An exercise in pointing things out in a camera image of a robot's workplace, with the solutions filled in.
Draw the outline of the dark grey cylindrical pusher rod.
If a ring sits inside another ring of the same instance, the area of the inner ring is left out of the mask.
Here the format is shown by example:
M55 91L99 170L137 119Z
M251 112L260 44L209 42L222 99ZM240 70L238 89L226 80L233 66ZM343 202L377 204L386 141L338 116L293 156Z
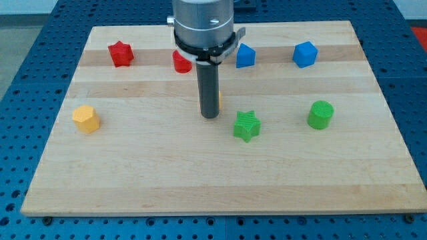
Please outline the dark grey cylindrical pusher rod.
M201 115L213 119L219 115L219 77L217 65L196 64Z

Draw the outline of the black clamp ring mount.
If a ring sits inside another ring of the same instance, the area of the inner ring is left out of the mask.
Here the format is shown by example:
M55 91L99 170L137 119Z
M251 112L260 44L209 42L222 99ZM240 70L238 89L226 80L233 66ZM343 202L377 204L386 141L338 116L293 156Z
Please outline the black clamp ring mount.
M193 63L206 62L210 65L219 65L238 47L240 39L246 35L246 28L242 27L238 29L236 32L232 33L231 37L227 41L210 48L192 47L182 41L175 31L173 34L175 45L182 57Z

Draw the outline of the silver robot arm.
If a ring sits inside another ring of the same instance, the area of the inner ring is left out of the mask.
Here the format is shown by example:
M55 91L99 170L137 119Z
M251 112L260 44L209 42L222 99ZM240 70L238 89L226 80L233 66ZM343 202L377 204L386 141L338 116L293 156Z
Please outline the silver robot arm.
M234 29L232 0L172 0L173 15L167 23L182 57L195 63L200 112L206 119L220 113L219 65L246 35Z

